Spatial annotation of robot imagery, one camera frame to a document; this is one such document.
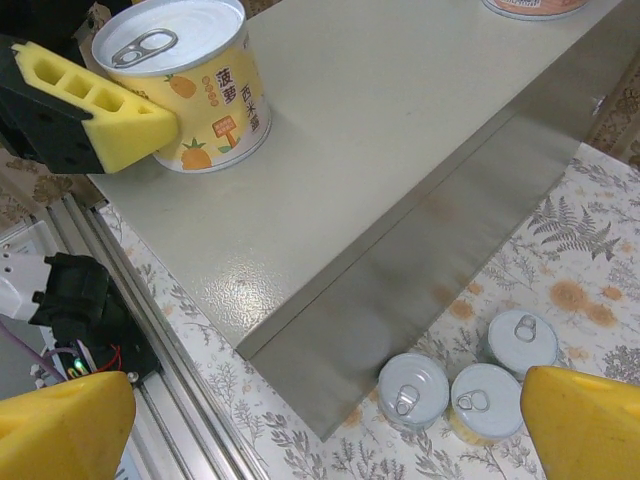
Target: fern pattern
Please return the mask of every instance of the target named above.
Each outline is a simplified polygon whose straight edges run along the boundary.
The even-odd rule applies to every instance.
[[[446,421],[400,432],[379,412],[376,394],[321,442],[284,400],[240,358],[188,293],[111,206],[103,215],[154,293],[210,389],[216,411],[245,440],[244,448],[278,480],[543,480],[526,432],[492,448],[461,442]],[[639,383],[640,175],[588,149],[566,178],[473,279],[462,299],[474,315],[449,311],[414,350],[435,358],[453,380],[475,361],[496,314],[524,308],[544,316],[559,339],[557,362],[574,370]],[[553,303],[557,282],[579,285],[581,311]]]

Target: yellow foam pad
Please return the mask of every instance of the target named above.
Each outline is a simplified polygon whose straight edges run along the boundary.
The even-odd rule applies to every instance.
[[[178,134],[175,114],[41,46],[15,44],[24,81],[77,106],[105,173],[114,173],[169,143]]]
[[[640,478],[640,387],[534,367],[520,406],[548,480]]]
[[[126,374],[88,375],[0,402],[0,478],[113,480],[135,417]]]

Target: white lid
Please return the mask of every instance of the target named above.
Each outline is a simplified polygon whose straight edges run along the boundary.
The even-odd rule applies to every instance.
[[[421,425],[442,415],[449,403],[449,381],[429,357],[404,353],[393,357],[380,372],[380,404],[390,419]]]
[[[547,322],[525,310],[509,310],[489,326],[489,346],[508,369],[525,374],[529,368],[553,365],[558,339]]]
[[[451,403],[464,424],[477,434],[503,439],[522,426],[518,381],[506,370],[477,363],[458,374]]]
[[[243,22],[244,9],[236,0],[145,0],[107,22],[93,40],[92,53],[106,70],[120,75],[166,75],[215,56],[234,40]],[[113,56],[154,29],[173,32],[177,43],[138,64],[115,68]],[[142,46],[156,49],[170,40],[156,34]]]

